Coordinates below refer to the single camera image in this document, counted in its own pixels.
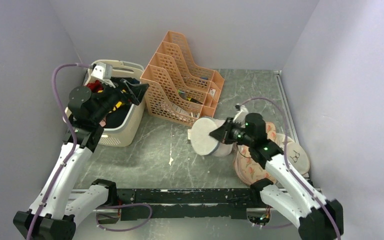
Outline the floral laundry bag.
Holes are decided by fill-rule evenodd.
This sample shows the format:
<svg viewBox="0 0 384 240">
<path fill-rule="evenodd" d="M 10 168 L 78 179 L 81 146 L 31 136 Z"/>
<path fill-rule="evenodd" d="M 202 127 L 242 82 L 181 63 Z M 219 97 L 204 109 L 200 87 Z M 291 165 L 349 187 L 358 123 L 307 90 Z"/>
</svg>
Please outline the floral laundry bag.
<svg viewBox="0 0 384 240">
<path fill-rule="evenodd" d="M 233 168 L 239 179 L 246 185 L 269 179 L 273 183 L 277 180 L 255 162 L 250 155 L 249 147 L 246 145 L 235 145 L 236 156 L 233 160 Z"/>
</svg>

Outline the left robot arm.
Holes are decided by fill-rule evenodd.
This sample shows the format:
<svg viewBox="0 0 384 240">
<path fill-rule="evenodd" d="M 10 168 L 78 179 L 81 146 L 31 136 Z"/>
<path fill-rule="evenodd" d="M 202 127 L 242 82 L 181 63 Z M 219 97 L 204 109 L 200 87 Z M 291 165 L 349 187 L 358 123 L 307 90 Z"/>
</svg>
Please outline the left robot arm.
<svg viewBox="0 0 384 240">
<path fill-rule="evenodd" d="M 45 186 L 27 211 L 18 211 L 13 224 L 27 240 L 71 240 L 77 226 L 95 209 L 121 207 L 113 181 L 97 179 L 75 200 L 70 195 L 81 168 L 92 156 L 102 135 L 100 122 L 119 102 L 139 105 L 149 88 L 147 83 L 124 80 L 93 92 L 87 86 L 69 94 L 70 116 L 60 155 Z"/>
</svg>

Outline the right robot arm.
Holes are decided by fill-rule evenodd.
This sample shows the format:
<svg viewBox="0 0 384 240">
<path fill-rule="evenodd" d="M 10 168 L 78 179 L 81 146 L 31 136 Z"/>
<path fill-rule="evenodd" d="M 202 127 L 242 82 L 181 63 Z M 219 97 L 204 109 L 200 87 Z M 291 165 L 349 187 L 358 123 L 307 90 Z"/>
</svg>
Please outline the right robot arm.
<svg viewBox="0 0 384 240">
<path fill-rule="evenodd" d="M 343 207 L 315 190 L 292 166 L 284 148 L 268 139 L 266 122 L 259 113 L 249 113 L 244 123 L 232 117 L 209 136 L 223 144 L 248 147 L 251 158 L 285 188 L 282 192 L 268 179 L 251 185 L 250 202 L 276 209 L 293 224 L 303 240 L 339 240 L 344 233 Z"/>
</svg>

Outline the white mesh laundry bag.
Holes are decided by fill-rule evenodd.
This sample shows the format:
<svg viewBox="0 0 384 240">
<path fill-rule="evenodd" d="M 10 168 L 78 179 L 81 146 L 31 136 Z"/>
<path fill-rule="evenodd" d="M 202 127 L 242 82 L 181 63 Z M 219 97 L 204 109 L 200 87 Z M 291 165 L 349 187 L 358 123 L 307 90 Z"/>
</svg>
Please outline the white mesh laundry bag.
<svg viewBox="0 0 384 240">
<path fill-rule="evenodd" d="M 197 119 L 190 129 L 190 143 L 193 150 L 200 156 L 228 156 L 232 150 L 232 144 L 224 144 L 210 136 L 210 132 L 218 129 L 225 120 L 211 117 Z"/>
</svg>

